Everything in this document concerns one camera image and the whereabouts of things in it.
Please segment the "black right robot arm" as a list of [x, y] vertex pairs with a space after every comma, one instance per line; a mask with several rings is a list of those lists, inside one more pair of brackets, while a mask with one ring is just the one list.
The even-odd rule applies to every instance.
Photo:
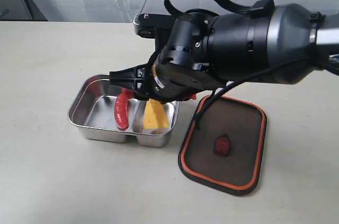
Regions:
[[261, 0], [249, 14], [193, 9], [205, 31], [170, 15], [138, 14], [135, 33], [154, 39], [146, 64], [112, 71], [112, 85], [137, 99], [186, 101], [228, 82], [296, 84], [314, 70], [338, 74], [338, 15]]

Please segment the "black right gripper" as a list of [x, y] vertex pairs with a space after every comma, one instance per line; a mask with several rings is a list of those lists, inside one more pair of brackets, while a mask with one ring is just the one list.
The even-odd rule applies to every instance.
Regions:
[[196, 100], [197, 93], [226, 85], [200, 51], [157, 50], [148, 63], [109, 73], [110, 84], [134, 92], [139, 100]]

